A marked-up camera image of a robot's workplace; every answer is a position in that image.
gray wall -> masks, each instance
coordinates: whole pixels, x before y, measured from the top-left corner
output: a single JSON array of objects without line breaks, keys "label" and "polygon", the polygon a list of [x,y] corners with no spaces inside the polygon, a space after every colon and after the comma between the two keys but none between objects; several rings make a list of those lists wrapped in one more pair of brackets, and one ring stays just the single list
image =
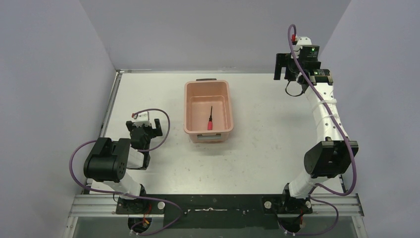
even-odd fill
[{"label": "gray wall", "polygon": [[62,236],[114,77],[78,0],[1,1],[0,237]]},{"label": "gray wall", "polygon": [[273,72],[291,23],[323,48],[350,0],[80,2],[117,69]]},{"label": "gray wall", "polygon": [[419,12],[418,0],[352,0],[321,55],[359,142],[357,192],[370,238],[420,235]]}]

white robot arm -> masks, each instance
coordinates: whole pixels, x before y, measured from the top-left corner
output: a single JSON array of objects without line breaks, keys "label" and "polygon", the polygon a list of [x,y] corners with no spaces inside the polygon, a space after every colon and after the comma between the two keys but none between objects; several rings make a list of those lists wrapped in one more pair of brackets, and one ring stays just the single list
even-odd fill
[{"label": "white robot arm", "polygon": [[[279,80],[281,68],[286,67],[285,79],[298,81],[302,85],[302,92],[309,101],[315,119],[317,144],[305,154],[303,171],[288,184],[291,197],[306,198],[316,183],[323,183],[344,173],[351,161],[344,138],[331,119],[334,116],[347,137],[336,108],[332,75],[328,69],[320,69],[321,63],[317,60],[319,46],[312,45],[309,37],[299,37],[295,41],[294,52],[315,90],[323,97],[320,100],[308,86],[297,70],[292,54],[277,54],[274,79]],[[324,103],[327,103],[332,115]],[[350,144],[353,154],[356,154],[357,142],[350,141]]]}]

white bracket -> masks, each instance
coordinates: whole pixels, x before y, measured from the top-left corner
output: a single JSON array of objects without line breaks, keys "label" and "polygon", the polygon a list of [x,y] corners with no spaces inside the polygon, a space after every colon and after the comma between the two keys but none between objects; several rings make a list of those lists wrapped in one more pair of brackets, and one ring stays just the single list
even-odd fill
[{"label": "white bracket", "polygon": [[[128,173],[126,173],[118,183],[112,181],[103,181],[103,183],[110,186],[114,191],[135,196],[139,196],[142,189],[142,186],[134,181],[134,179]],[[124,195],[120,195],[120,197],[123,199],[134,199]]]}]

purple cable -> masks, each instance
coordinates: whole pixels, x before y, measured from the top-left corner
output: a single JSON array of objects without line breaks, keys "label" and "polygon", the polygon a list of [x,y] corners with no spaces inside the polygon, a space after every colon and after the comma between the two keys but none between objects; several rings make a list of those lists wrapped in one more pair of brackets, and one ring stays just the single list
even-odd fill
[{"label": "purple cable", "polygon": [[323,230],[323,231],[320,231],[320,232],[316,232],[316,233],[292,233],[292,232],[290,232],[290,231],[287,231],[282,225],[280,225],[280,227],[283,229],[283,230],[285,230],[286,232],[287,232],[287,234],[291,234],[291,235],[293,235],[293,234],[295,234],[295,236],[319,236],[319,235],[322,235],[322,234],[325,234],[325,233],[327,233],[328,231],[330,231],[330,230],[332,230],[336,225],[337,225],[337,223],[338,223],[338,209],[337,209],[337,207],[336,206],[334,206],[333,204],[331,204],[331,203],[329,203],[329,202],[326,202],[326,201],[321,201],[321,200],[318,200],[318,199],[315,199],[315,198],[313,198],[313,197],[309,197],[311,200],[313,200],[313,201],[315,201],[315,202],[320,202],[320,203],[323,203],[323,204],[326,204],[326,205],[330,205],[332,208],[334,208],[334,210],[335,210],[335,220],[334,220],[334,223],[329,227],[329,228],[327,228],[327,229],[325,229],[325,230]]},{"label": "purple cable", "polygon": [[[142,112],[145,112],[145,111],[160,111],[160,112],[165,113],[165,115],[168,117],[168,125],[169,125],[169,116],[168,116],[168,114],[167,114],[166,112],[164,112],[164,111],[162,111],[162,110],[160,110],[160,109],[147,109],[147,110],[140,111],[140,112],[138,112],[138,113],[142,113]],[[166,138],[168,137],[168,133],[166,133],[165,139],[162,141],[162,143],[160,143],[157,147],[153,148],[152,150],[154,150],[154,149],[158,148],[159,146],[161,146],[161,145],[163,144],[163,142],[165,142]],[[178,208],[178,209],[179,209],[179,211],[181,211],[181,213],[179,214],[179,216],[178,216],[175,220],[173,220],[172,222],[168,223],[166,226],[164,226],[164,227],[162,227],[162,228],[160,228],[160,229],[158,229],[158,230],[156,230],[156,231],[154,231],[154,232],[150,232],[150,233],[146,233],[146,234],[139,234],[139,236],[148,236],[148,235],[153,235],[153,234],[156,234],[156,233],[158,233],[158,232],[161,232],[161,231],[163,231],[164,229],[166,229],[166,228],[168,228],[169,226],[171,226],[172,224],[174,224],[175,222],[177,222],[177,221],[179,220],[179,218],[181,218],[181,215],[182,215],[182,213],[183,213],[182,208],[181,208],[180,206],[178,206],[178,205],[177,205],[176,203],[174,203],[174,202],[171,202],[171,201],[168,201],[168,200],[165,200],[165,199],[160,199],[160,198],[135,196],[135,195],[131,195],[131,194],[125,194],[125,193],[123,193],[123,192],[99,190],[99,189],[94,189],[94,188],[91,188],[91,187],[88,187],[88,186],[86,186],[86,185],[82,184],[82,183],[81,183],[81,182],[80,182],[80,181],[76,178],[76,176],[74,175],[74,171],[73,171],[73,159],[74,159],[74,156],[76,155],[77,151],[79,151],[82,147],[84,147],[84,146],[86,146],[86,145],[88,145],[88,144],[94,143],[94,142],[96,142],[96,140],[90,140],[90,141],[88,141],[88,142],[85,142],[85,143],[83,143],[83,144],[79,145],[79,147],[77,147],[77,148],[73,151],[73,153],[71,154],[71,156],[70,156],[70,161],[69,161],[69,163],[68,163],[68,168],[69,168],[69,170],[70,170],[70,175],[71,175],[72,179],[73,179],[73,180],[74,180],[74,181],[75,181],[75,182],[76,182],[79,186],[81,186],[82,188],[84,188],[84,189],[86,189],[86,190],[93,191],[93,192],[110,193],[110,194],[117,194],[117,195],[122,195],[122,194],[124,194],[124,196],[127,196],[127,197],[132,197],[132,198],[139,198],[139,199],[145,199],[145,200],[151,200],[151,201],[165,202],[165,203],[169,203],[169,204],[171,204],[171,205],[174,205],[176,208]],[[135,223],[135,224],[131,227],[131,229],[133,230],[133,228],[134,228],[136,225],[138,225],[138,224],[139,224],[139,223]]]},{"label": "purple cable", "polygon": [[[288,41],[289,41],[289,47],[290,47],[290,51],[291,51],[292,56],[293,56],[293,60],[295,61],[295,64],[296,64],[296,66],[298,67],[299,72],[302,74],[302,76],[303,76],[303,78],[306,80],[307,84],[308,84],[308,85],[312,88],[312,90],[315,92],[316,96],[317,96],[317,97],[318,97],[321,101],[323,101],[323,100],[324,100],[324,98],[323,98],[323,97],[321,96],[321,94],[320,94],[320,93],[319,93],[319,92],[315,89],[314,85],[311,83],[311,81],[309,80],[309,78],[306,76],[306,74],[305,74],[304,70],[302,69],[301,65],[300,65],[300,64],[299,64],[299,62],[298,62],[298,59],[296,58],[296,54],[295,54],[295,51],[294,51],[294,49],[293,49],[292,37],[291,37],[291,35],[290,35],[290,30],[291,30],[292,28],[293,28],[293,30],[294,30],[294,32],[295,32],[295,35],[296,35],[296,26],[295,26],[294,24],[292,24],[292,25],[290,25],[290,26],[289,26],[289,29],[288,29],[288,31],[287,31],[287,38],[288,38]],[[327,103],[323,103],[323,105],[324,105],[325,109],[327,110],[328,114],[331,116],[331,120],[332,120],[332,122],[334,123],[335,127],[338,129],[338,132],[340,132],[340,135],[343,137],[343,139],[344,139],[344,143],[346,144],[347,150],[349,151],[350,160],[351,160],[351,163],[352,163],[352,170],[353,170],[353,180],[352,180],[352,185],[350,186],[349,190],[348,190],[347,192],[344,192],[344,193],[339,193],[339,192],[336,192],[336,191],[334,191],[334,190],[331,190],[330,188],[328,188],[328,187],[326,187],[325,185],[320,184],[320,183],[315,183],[315,185],[316,185],[316,186],[320,186],[320,187],[322,187],[323,189],[325,189],[325,190],[327,190],[327,191],[329,191],[329,192],[331,192],[331,193],[333,193],[333,194],[335,194],[335,195],[339,195],[339,196],[347,196],[347,195],[349,195],[350,193],[352,193],[352,192],[353,192],[353,190],[354,190],[354,188],[355,188],[355,186],[356,186],[356,181],[357,181],[356,162],[355,162],[355,159],[354,159],[354,155],[353,155],[352,147],[350,146],[350,141],[349,141],[349,139],[346,137],[346,135],[344,134],[343,129],[341,129],[341,126],[338,124],[337,120],[336,120],[336,119],[335,119],[335,117],[333,116],[332,111],[331,111],[331,109],[329,108],[328,104],[327,104]]]},{"label": "purple cable", "polygon": [[157,108],[150,108],[150,109],[145,109],[145,110],[141,110],[141,111],[138,111],[136,113],[133,113],[132,116],[138,115],[140,113],[148,112],[148,111],[159,111],[159,112],[162,112],[163,114],[165,114],[166,118],[168,119],[168,131],[166,132],[166,135],[163,138],[163,141],[159,145],[157,145],[155,148],[147,149],[147,150],[137,150],[138,152],[149,152],[149,151],[158,149],[166,141],[166,139],[168,138],[168,135],[169,135],[170,119],[169,119],[168,113],[166,113],[164,110],[157,109]]}]

